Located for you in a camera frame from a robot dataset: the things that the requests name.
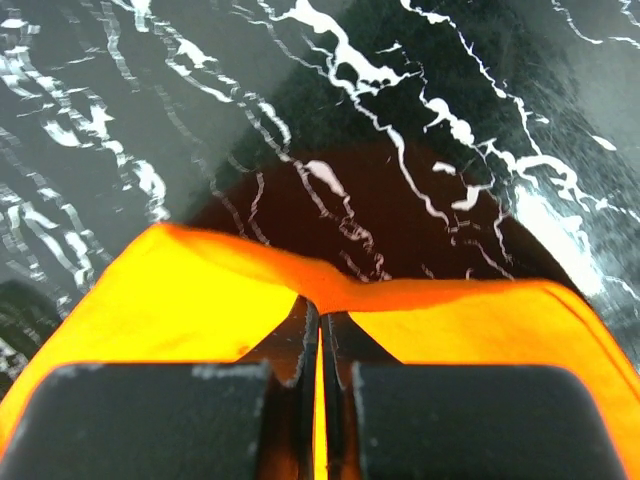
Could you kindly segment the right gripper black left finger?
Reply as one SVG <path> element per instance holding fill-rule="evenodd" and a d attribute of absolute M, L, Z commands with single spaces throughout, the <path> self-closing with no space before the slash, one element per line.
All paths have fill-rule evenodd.
<path fill-rule="evenodd" d="M 5 479 L 308 479 L 318 313 L 298 298 L 234 363 L 60 367 L 1 460 Z"/>

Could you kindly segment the orange t shirt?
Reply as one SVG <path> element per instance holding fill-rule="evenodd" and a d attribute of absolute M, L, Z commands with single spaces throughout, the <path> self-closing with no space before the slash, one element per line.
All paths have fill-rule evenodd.
<path fill-rule="evenodd" d="M 224 234 L 147 229 L 107 268 L 1 403 L 8 442 L 36 386 L 76 363 L 238 360 L 306 298 L 346 312 L 401 361 L 565 368 L 593 395 L 639 475 L 639 377 L 577 294 L 547 280 L 361 283 L 332 265 Z"/>

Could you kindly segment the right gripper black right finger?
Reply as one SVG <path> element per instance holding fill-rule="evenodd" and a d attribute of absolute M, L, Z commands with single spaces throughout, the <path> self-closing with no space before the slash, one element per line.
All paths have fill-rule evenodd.
<path fill-rule="evenodd" d="M 345 312 L 322 332 L 331 479 L 627 479 L 580 379 L 556 366 L 403 362 Z"/>

